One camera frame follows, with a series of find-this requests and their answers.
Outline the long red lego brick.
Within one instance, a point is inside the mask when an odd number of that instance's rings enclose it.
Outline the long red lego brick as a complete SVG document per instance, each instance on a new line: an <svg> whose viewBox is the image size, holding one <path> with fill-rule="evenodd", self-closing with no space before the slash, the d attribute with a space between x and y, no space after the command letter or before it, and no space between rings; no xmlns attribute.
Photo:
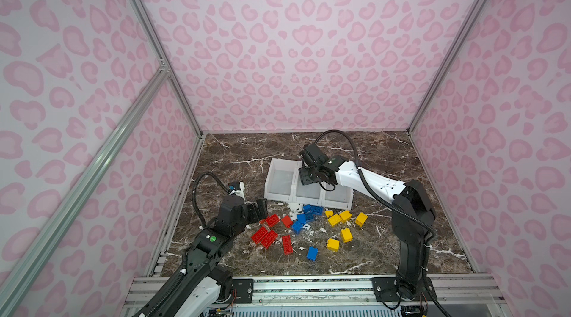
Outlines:
<svg viewBox="0 0 571 317"><path fill-rule="evenodd" d="M270 230L260 243L265 249L268 249L276 241L277 238L278 234L275 231Z"/></svg>
<svg viewBox="0 0 571 317"><path fill-rule="evenodd" d="M293 246L290 235L282 236L283 254L290 255L293 253Z"/></svg>
<svg viewBox="0 0 571 317"><path fill-rule="evenodd" d="M267 230L266 227L260 226L260 228L251 236L251 240L255 244L260 244L268 233L269 230Z"/></svg>

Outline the red lego brick square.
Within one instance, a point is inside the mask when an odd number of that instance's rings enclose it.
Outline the red lego brick square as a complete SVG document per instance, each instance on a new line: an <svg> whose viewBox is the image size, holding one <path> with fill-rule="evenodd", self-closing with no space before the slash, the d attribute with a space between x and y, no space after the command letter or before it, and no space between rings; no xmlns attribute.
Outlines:
<svg viewBox="0 0 571 317"><path fill-rule="evenodd" d="M291 229L291 227L294 224L294 221L291 219L291 217L289 217L288 215L283 217L281 222L283 223L283 225L287 228L287 229Z"/></svg>

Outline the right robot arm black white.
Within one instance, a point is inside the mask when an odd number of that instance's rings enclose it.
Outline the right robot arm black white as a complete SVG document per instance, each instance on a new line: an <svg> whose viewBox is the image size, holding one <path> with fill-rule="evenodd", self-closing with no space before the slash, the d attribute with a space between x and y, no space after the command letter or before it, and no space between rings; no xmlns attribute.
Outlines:
<svg viewBox="0 0 571 317"><path fill-rule="evenodd" d="M315 144L300 152L300 180L304 186L323 183L365 194L391 211L391 226L400 243L399 264L393 292L404 300L421 294L428 272L430 242L436 211L418 180L392 180L362 168L343 156L325 155Z"/></svg>

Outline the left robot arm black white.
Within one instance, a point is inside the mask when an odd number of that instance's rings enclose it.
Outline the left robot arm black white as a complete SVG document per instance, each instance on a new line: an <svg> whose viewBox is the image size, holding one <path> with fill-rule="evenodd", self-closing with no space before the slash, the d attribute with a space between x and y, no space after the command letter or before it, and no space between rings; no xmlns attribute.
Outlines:
<svg viewBox="0 0 571 317"><path fill-rule="evenodd" d="M230 301L233 275L219 263L246 226L267 217L267 199L248 202L236 191L227 194L217 216L186 249L178 272L134 315L200 316L215 302Z"/></svg>

